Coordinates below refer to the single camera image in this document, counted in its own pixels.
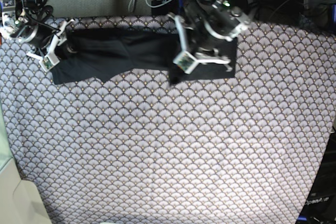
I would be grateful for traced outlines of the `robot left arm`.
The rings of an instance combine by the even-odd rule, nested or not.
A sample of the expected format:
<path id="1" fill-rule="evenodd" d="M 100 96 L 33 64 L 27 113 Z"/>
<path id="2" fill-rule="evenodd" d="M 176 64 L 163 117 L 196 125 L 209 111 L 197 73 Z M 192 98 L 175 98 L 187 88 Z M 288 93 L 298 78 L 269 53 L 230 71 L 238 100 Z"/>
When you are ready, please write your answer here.
<path id="1" fill-rule="evenodd" d="M 247 0 L 186 0 L 183 14 L 169 13 L 180 40 L 174 64 L 185 74 L 204 65 L 233 71 L 238 36 L 252 22 L 246 4 Z"/>

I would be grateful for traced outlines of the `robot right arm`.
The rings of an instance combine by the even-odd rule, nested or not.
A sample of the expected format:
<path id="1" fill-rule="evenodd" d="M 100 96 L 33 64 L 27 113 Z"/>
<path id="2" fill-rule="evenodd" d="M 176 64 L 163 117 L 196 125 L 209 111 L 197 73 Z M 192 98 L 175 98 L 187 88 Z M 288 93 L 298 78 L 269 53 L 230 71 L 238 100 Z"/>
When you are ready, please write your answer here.
<path id="1" fill-rule="evenodd" d="M 34 47 L 27 56 L 37 59 L 49 72 L 60 63 L 56 54 L 67 43 L 67 27 L 73 19 L 64 20 L 58 27 L 46 23 L 53 7 L 48 0 L 1 0 L 1 35 Z"/>

